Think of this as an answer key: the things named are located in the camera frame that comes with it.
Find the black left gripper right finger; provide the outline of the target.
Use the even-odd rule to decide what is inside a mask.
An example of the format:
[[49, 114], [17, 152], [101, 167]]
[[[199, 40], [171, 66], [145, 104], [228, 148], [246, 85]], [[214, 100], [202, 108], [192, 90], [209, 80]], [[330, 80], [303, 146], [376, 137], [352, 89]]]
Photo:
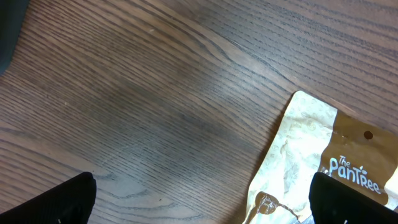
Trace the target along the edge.
[[397, 224], [397, 213], [317, 172], [309, 193], [315, 224]]

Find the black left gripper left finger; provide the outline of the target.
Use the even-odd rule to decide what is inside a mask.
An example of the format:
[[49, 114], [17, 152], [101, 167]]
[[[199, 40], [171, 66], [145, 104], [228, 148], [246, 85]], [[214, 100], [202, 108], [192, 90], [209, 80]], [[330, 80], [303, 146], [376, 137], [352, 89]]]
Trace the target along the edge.
[[74, 178], [1, 214], [1, 224], [87, 224], [96, 199], [93, 174]]

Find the beige snack bag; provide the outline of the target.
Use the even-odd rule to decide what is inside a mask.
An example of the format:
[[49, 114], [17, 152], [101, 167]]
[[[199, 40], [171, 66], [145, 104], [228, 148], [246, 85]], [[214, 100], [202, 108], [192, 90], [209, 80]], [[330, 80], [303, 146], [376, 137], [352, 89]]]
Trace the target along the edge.
[[354, 119], [303, 91], [293, 94], [248, 190], [246, 223], [302, 223], [315, 176], [397, 214], [397, 136]]

